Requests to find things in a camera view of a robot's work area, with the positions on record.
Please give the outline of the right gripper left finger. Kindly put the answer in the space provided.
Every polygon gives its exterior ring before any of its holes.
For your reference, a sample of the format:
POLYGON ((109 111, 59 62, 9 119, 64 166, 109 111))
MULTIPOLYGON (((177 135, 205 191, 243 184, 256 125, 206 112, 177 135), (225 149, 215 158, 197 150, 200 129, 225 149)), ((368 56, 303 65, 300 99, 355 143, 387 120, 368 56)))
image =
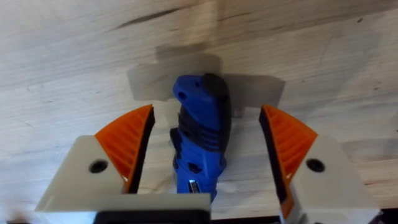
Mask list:
POLYGON ((38 212, 94 211, 137 193, 154 107, 115 119, 94 135, 79 136, 36 206, 38 212))

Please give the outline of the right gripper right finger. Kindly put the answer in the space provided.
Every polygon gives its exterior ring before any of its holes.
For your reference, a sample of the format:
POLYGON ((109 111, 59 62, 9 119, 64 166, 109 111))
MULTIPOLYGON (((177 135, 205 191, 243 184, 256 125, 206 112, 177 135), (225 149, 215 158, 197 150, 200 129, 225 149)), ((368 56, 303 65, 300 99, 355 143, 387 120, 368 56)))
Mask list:
POLYGON ((339 143, 269 105, 264 133, 283 224, 369 224, 381 209, 339 143))

